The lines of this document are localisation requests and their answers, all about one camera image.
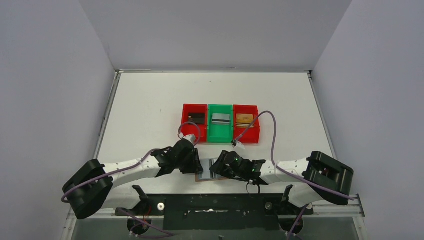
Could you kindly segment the silver card with stripe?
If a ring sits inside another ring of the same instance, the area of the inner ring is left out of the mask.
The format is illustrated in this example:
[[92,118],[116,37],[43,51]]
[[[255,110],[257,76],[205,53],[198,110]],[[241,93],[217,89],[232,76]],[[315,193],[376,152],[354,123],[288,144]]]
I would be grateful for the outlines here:
[[201,159],[200,163],[203,167],[203,173],[200,173],[198,175],[199,180],[206,181],[206,180],[212,180],[215,178],[214,174],[210,171],[210,167],[213,164],[214,158],[210,159]]

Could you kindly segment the tan leather card holder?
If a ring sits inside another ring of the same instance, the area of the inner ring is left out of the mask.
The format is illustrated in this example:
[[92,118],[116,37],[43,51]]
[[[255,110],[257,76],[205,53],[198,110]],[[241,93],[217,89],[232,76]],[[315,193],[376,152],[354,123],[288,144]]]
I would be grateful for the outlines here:
[[216,162],[218,158],[205,158],[200,160],[200,165],[203,168],[202,173],[195,174],[195,182],[211,182],[211,181],[221,181],[226,180],[227,178],[214,173],[210,170]]

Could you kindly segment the green plastic bin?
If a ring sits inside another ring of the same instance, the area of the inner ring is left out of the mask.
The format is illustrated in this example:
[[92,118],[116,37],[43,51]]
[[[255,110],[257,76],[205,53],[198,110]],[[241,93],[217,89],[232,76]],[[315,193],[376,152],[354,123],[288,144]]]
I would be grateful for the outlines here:
[[[228,115],[229,123],[213,123],[216,114]],[[209,104],[207,113],[207,142],[230,144],[234,134],[233,106],[226,104]]]

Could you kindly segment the red bin with black card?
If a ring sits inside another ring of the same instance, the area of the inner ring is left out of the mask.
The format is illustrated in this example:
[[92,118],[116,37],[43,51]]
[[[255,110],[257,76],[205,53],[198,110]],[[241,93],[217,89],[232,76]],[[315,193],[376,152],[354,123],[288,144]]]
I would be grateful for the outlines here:
[[181,127],[180,131],[184,135],[194,134],[199,143],[207,142],[207,128],[208,128],[208,105],[207,104],[184,104],[181,114],[181,124],[188,121],[189,113],[205,113],[205,124],[197,125],[199,129],[193,124],[186,124]]

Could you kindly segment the red bin with gold cards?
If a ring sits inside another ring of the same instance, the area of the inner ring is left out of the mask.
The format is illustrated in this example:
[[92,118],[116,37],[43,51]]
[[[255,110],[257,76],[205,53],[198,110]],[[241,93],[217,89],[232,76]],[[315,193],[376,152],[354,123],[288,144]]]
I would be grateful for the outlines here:
[[256,105],[233,105],[233,138],[235,139],[240,134],[245,132],[239,141],[243,144],[258,144],[260,139],[260,121],[256,120],[256,122],[247,128],[236,127],[236,114],[253,114],[254,118],[258,116],[259,111]]

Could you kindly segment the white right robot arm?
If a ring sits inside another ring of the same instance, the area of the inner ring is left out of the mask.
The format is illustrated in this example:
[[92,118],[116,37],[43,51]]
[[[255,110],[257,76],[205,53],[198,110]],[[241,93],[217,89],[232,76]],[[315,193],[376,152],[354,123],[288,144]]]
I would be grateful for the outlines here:
[[224,178],[255,186],[287,183],[286,200],[297,208],[325,200],[346,206],[350,196],[354,170],[320,151],[292,161],[250,160],[235,151],[222,151],[210,171]]

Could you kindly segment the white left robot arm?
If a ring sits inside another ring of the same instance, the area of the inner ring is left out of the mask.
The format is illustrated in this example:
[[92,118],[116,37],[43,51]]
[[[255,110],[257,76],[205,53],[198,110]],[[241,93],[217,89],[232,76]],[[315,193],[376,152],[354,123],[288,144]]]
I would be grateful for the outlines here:
[[174,146],[154,148],[142,158],[116,163],[86,162],[63,186],[61,201],[70,204],[79,220],[101,209],[136,210],[147,200],[138,185],[125,187],[141,179],[159,178],[178,169],[182,174],[201,173],[196,140],[187,135]]

